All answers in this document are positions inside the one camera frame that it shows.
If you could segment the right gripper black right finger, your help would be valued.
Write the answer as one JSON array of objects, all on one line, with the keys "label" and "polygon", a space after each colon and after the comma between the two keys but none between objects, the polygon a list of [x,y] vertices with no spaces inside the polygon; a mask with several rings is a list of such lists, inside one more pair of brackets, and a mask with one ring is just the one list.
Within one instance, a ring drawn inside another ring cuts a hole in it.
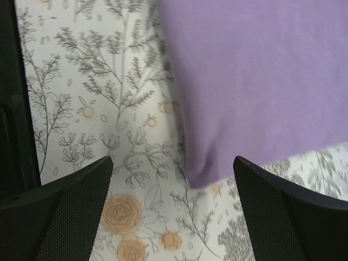
[{"label": "right gripper black right finger", "polygon": [[237,156],[235,180],[255,260],[347,260],[347,201]]}]

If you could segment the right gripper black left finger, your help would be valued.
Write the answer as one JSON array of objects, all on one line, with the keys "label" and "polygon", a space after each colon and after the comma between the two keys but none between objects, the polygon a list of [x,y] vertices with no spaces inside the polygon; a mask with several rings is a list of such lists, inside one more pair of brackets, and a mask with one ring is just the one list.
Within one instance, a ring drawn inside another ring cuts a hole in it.
[{"label": "right gripper black left finger", "polygon": [[113,161],[1,201],[1,260],[89,260]]}]

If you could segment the purple t shirt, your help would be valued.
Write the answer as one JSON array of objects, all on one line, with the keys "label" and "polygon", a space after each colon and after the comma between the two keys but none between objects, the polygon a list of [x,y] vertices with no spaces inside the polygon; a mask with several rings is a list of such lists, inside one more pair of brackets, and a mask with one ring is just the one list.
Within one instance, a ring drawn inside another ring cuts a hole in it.
[{"label": "purple t shirt", "polygon": [[347,1],[158,1],[189,185],[347,141]]}]

